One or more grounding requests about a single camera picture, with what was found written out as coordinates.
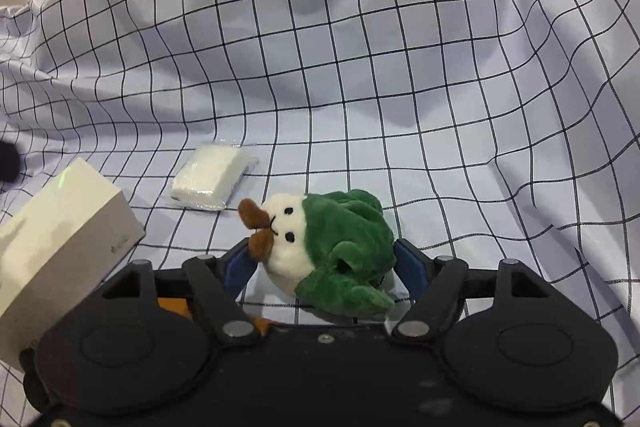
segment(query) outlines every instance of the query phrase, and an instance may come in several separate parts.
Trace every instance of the screw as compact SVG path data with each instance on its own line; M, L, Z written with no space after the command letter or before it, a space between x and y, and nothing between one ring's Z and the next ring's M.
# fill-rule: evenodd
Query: screw
M331 344L334 340L335 338L329 335L329 333L323 333L318 337L318 342L320 344Z
M407 321L400 323L398 331L404 337L423 337L429 333L429 325L422 321Z
M247 337L254 332L254 325L246 321L231 321L222 326L222 331L228 337Z

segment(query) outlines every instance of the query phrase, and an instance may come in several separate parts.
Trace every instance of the plush toy beak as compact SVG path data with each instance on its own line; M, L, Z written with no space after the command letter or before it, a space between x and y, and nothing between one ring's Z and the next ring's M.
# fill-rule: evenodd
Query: plush toy beak
M258 230L249 238L249 254L259 263L265 261L273 248L271 217L249 199L240 201L238 215L248 229Z
M238 215L250 230L270 229L271 217L254 200L244 199L238 205Z
M249 238L249 255L254 261L266 261L273 248L273 232L270 229L258 230Z

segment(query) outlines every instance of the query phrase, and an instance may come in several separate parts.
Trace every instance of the cardboard box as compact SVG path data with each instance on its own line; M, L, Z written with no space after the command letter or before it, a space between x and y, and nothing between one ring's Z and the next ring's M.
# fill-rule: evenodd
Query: cardboard box
M145 232L119 188L71 163L0 226L0 360L34 346Z

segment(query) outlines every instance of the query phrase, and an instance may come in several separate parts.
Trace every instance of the wrinkled fabric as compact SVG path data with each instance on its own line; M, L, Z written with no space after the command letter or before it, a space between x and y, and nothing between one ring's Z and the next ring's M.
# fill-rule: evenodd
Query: wrinkled fabric
M170 268L245 237L241 198L363 188L425 254L520 259L600 320L620 357L604 403L631 425L639 32L640 0L29 0L0 10L2 139L26 154L1 222L81 156L147 231L118 268ZM219 214L166 198L207 140L260 160ZM261 271L241 301L324 320ZM14 373L0 423L26 425Z

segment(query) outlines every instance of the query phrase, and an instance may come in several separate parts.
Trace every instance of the white foam block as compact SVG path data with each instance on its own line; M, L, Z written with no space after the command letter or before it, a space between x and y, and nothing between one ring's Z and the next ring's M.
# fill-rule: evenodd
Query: white foam block
M250 163L240 147L199 147L174 178L171 197L186 206L223 210Z

